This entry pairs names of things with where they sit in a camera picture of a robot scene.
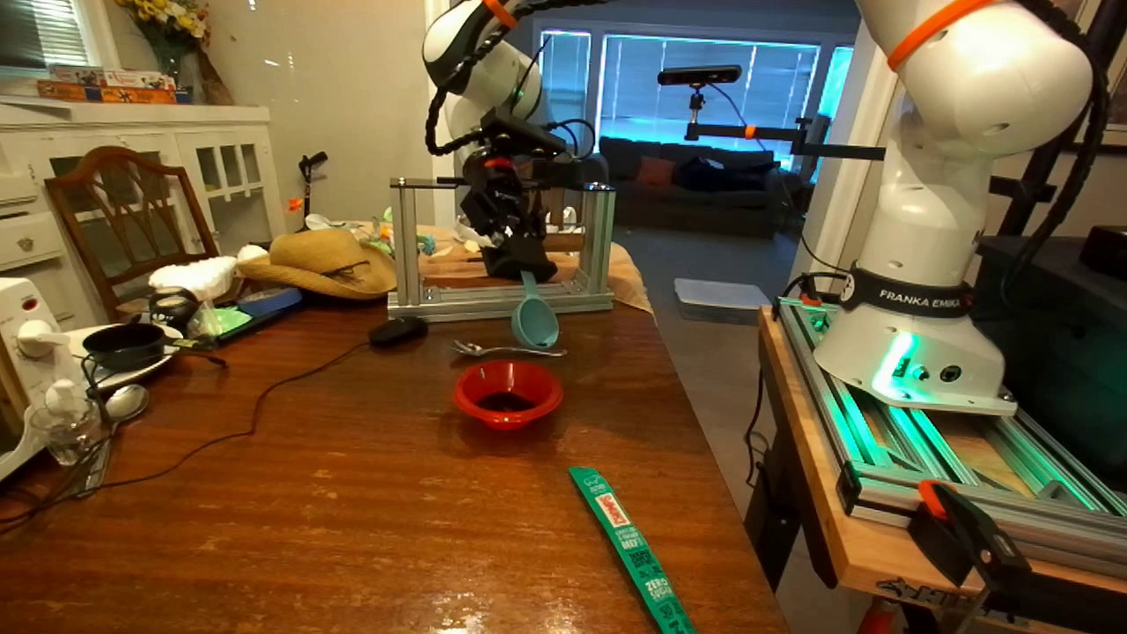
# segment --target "window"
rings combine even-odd
[[[593,86],[593,35],[587,33],[542,33],[538,35],[538,74],[548,118],[562,122],[556,135],[573,149],[587,151],[594,144],[587,118],[587,86]]]
[[[48,63],[90,63],[74,0],[4,0],[0,81],[39,76]]]
[[[682,140],[689,122],[688,86],[659,86],[667,67],[718,67],[741,63],[733,86],[708,86],[701,122],[758,122],[792,125],[808,114],[822,47],[808,42],[736,42],[736,37],[654,37],[605,35],[603,37],[603,136]],[[736,136],[701,136],[710,149],[747,149]]]

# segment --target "yellow cloth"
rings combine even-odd
[[[357,244],[350,228],[286,231],[263,258],[244,259],[238,276],[336,298],[382,298],[393,289],[389,253]]]

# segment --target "metal frame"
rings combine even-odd
[[[1018,539],[1030,555],[1127,576],[1127,499],[1060,446],[1032,417],[977,418],[1024,494],[973,469],[924,410],[892,410],[812,364],[837,307],[778,302],[787,337],[802,367],[822,430],[843,465],[852,518],[909,524],[915,481],[943,478]]]

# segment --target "white appliance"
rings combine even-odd
[[[39,452],[74,465],[97,437],[81,364],[28,277],[0,277],[0,387],[0,478]]]

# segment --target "red bowl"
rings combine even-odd
[[[454,383],[454,410],[492,430],[520,430],[561,405],[561,378],[529,360],[471,364]]]

